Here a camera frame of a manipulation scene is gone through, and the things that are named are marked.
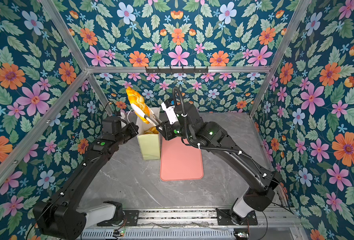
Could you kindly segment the long braided bread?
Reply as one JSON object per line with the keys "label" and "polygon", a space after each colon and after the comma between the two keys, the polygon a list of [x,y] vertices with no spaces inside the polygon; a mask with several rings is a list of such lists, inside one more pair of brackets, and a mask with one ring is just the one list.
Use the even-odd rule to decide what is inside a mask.
{"label": "long braided bread", "polygon": [[142,95],[140,95],[137,91],[133,90],[131,87],[126,88],[126,93],[128,96],[128,100],[131,104],[145,104],[145,100]]}

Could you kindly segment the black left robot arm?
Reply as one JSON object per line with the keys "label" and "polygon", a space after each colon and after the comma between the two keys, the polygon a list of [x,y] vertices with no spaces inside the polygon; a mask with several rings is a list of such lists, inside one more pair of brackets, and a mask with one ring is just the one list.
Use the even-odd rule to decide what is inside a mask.
{"label": "black left robot arm", "polygon": [[75,240],[80,236],[92,219],[90,213],[78,209],[85,191],[119,146],[139,133],[135,123],[126,123],[117,116],[107,117],[102,125],[101,136],[89,144],[70,178],[46,203],[34,206],[33,214],[42,234],[63,240]]}

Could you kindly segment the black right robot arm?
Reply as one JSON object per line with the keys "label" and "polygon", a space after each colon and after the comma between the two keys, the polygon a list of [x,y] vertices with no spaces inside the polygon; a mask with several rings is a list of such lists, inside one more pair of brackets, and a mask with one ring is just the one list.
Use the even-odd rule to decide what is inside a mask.
{"label": "black right robot arm", "polygon": [[188,150],[204,150],[214,154],[249,185],[246,193],[234,202],[230,210],[232,218],[243,220],[250,212],[263,212],[272,203],[274,190],[282,181],[278,171],[270,171],[254,161],[218,123],[204,122],[194,105],[178,105],[168,99],[162,103],[162,110],[168,119],[160,123],[157,130],[165,140],[179,138]]}

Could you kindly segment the white and green paper bag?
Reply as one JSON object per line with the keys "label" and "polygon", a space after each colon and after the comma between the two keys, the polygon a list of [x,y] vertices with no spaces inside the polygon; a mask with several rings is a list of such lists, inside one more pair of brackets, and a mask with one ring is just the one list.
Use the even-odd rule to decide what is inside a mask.
{"label": "white and green paper bag", "polygon": [[[155,115],[160,119],[160,108],[151,108]],[[144,131],[151,127],[152,124],[145,124],[139,117],[135,124],[139,127],[137,139],[139,142],[142,157],[145,161],[161,159],[161,135],[149,134],[144,135]]]}

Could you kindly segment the yellow toast loaf bread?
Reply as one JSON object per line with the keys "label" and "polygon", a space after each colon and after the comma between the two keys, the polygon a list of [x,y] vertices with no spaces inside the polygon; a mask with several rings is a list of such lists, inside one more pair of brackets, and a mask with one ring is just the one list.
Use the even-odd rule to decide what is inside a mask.
{"label": "yellow toast loaf bread", "polygon": [[159,132],[156,127],[151,127],[148,130],[144,131],[144,135],[155,134],[158,135]]}

